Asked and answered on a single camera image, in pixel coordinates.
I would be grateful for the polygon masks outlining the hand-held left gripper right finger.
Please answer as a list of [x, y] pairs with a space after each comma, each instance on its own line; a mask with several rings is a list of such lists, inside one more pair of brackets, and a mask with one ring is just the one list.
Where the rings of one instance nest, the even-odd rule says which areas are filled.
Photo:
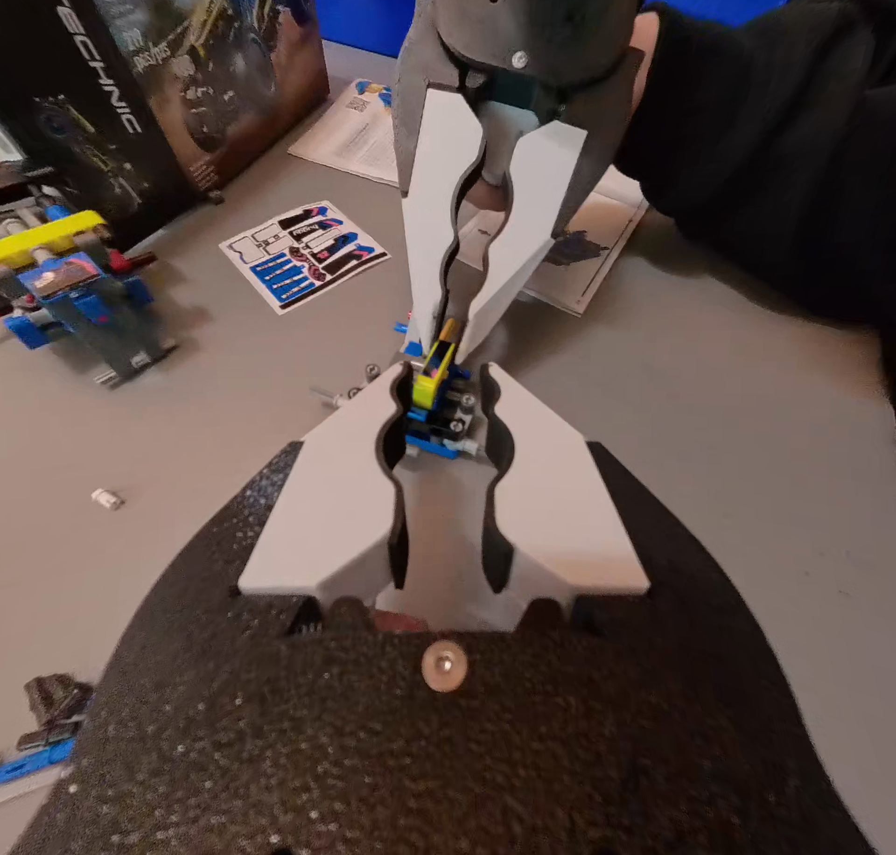
[[480, 368], [487, 487], [481, 621], [511, 630], [536, 600], [640, 596], [651, 581], [590, 443], [496, 362]]

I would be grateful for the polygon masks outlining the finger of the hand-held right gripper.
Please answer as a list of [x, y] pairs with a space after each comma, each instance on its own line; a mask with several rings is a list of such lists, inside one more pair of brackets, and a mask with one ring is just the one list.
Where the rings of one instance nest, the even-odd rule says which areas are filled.
[[486, 165], [504, 171], [504, 222], [484, 253], [484, 279], [469, 304], [458, 347], [469, 357], [501, 320], [553, 246], [554, 226], [587, 132], [561, 120], [539, 125], [531, 110], [486, 101], [477, 110]]
[[462, 191], [476, 177], [485, 134], [456, 91], [430, 89], [402, 216], [409, 264], [411, 319], [421, 346], [431, 347], [447, 303], [445, 267], [456, 253]]

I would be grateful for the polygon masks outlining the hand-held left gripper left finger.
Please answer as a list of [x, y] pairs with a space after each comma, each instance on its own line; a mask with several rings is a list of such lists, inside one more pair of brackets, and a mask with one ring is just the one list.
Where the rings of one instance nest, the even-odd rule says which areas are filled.
[[398, 362], [301, 441], [238, 579], [244, 595], [303, 595], [328, 610], [404, 588], [409, 531], [394, 470], [406, 453], [413, 370]]

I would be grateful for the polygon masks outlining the blue grey lego axle assembly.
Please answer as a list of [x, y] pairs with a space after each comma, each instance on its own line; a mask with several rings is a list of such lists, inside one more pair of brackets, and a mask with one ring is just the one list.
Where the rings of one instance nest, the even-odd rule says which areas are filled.
[[395, 332], [404, 335], [399, 350], [400, 370], [396, 378], [388, 380], [385, 393], [389, 404], [384, 423], [377, 427], [369, 417], [350, 409], [347, 421], [338, 420], [329, 426], [327, 435], [315, 430], [302, 438], [306, 444], [312, 438], [332, 439], [346, 445], [350, 451], [370, 452], [378, 469], [392, 471], [405, 456], [427, 453], [446, 460], [462, 456], [476, 459], [480, 446], [473, 437], [477, 411], [477, 396], [473, 390], [472, 374], [458, 361], [463, 325], [459, 323], [454, 366], [443, 385], [434, 408], [424, 413], [412, 404], [412, 389], [418, 372], [423, 367], [430, 348], [421, 346], [420, 336], [411, 316], [406, 323], [395, 325]]

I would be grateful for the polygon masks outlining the yellow lego liftarm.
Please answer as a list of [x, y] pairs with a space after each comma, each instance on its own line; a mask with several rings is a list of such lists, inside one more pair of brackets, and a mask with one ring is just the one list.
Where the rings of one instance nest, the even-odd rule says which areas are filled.
[[434, 340], [423, 367], [418, 372], [412, 389], [414, 408], [428, 413], [438, 399], [443, 385], [447, 382], [457, 349], [459, 323], [454, 318], [445, 321], [438, 337]]

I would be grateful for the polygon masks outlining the open lego instruction booklet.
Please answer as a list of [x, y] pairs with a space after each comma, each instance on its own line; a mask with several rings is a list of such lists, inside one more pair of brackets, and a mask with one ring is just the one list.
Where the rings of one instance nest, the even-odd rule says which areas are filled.
[[532, 273], [520, 299], [582, 316], [648, 206], [639, 184], [610, 166], [571, 221], [569, 236], [557, 244], [581, 259], [562, 265], [550, 253]]

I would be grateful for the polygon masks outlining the lego sticker sheet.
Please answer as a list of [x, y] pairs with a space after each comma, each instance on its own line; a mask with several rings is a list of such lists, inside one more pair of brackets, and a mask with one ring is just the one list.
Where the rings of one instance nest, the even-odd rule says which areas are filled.
[[218, 248], [278, 315], [391, 257], [345, 211], [325, 200], [277, 214]]

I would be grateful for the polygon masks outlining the black lego pin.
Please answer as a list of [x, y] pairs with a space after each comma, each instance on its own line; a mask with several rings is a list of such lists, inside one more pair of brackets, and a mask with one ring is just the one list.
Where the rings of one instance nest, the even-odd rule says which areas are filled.
[[38, 725], [19, 737], [16, 749], [29, 753], [72, 739], [85, 720], [95, 687], [67, 673], [31, 679], [24, 685], [28, 708]]

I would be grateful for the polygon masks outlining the dark grey lego chassis assembly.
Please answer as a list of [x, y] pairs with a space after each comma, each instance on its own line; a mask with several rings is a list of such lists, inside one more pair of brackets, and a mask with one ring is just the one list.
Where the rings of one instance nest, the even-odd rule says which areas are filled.
[[96, 211], [74, 211], [56, 189], [2, 169], [2, 327], [28, 350], [68, 338], [97, 358], [95, 382], [117, 387], [177, 348], [147, 314], [141, 273], [157, 262], [126, 256]]

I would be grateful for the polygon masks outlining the lego set cardboard box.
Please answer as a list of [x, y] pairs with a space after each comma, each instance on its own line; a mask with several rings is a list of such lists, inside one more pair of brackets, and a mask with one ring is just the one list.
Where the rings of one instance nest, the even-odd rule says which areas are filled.
[[2, 130], [124, 248], [330, 92], [315, 0], [1, 0]]

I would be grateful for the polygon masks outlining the short blue lego pin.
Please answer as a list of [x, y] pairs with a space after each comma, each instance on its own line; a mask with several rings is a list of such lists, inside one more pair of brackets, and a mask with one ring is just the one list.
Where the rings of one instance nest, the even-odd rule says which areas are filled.
[[39, 771], [61, 764], [71, 756], [75, 738], [51, 744], [44, 749], [28, 752], [17, 759], [1, 764], [1, 784], [19, 781]]

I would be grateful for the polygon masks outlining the person's right hand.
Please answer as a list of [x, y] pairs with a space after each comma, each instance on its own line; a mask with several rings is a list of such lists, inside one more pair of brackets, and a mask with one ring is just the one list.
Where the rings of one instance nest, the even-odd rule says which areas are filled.
[[[634, 20], [630, 47], [641, 54], [641, 63], [633, 82], [632, 99], [626, 118], [629, 126], [644, 97], [644, 90], [651, 71], [658, 41], [659, 16], [657, 12], [642, 12]], [[465, 196], [465, 201], [480, 210], [505, 211], [508, 196], [504, 187], [493, 186], [480, 176]]]

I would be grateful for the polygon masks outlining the white printed leaflet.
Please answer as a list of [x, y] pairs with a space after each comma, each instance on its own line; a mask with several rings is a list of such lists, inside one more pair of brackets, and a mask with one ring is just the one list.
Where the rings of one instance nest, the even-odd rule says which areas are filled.
[[288, 153], [397, 188], [392, 88], [355, 79], [288, 147]]

